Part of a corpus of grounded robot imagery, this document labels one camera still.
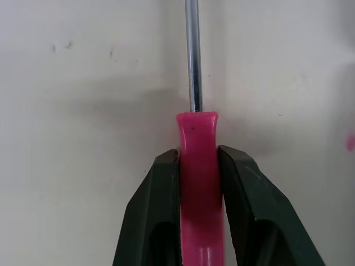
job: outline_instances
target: wall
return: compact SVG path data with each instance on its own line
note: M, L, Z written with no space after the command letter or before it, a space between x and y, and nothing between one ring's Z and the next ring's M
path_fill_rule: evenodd
M327 265L355 265L354 11L200 1L218 143L257 161ZM181 0L1 2L0 265L111 265L128 200L178 146L185 45Z

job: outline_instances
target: clamp jaw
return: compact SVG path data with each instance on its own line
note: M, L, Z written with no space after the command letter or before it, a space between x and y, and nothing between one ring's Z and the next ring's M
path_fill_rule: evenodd
M287 197L245 152L217 149L239 266L324 266ZM179 156L158 156L127 205L113 266L182 266Z

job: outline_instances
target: pink object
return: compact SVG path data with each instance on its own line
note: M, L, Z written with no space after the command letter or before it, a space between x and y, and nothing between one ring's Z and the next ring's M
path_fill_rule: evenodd
M355 133L349 133L347 148L349 151L355 150Z
M180 130L180 228L184 266L224 266L224 209L216 112L185 112Z

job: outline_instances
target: screwdriver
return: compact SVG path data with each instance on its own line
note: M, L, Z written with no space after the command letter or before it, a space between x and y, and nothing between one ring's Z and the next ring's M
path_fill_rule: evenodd
M185 0L190 112L178 114L180 237L184 266L224 266L224 209L216 148L216 112L203 112L197 0Z

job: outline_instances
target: dark speck on wall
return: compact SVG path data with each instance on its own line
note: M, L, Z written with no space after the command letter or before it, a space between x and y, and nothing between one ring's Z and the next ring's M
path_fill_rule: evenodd
M73 46L73 41L70 40L70 41L68 42L66 48L67 48L67 49L70 49L72 46Z

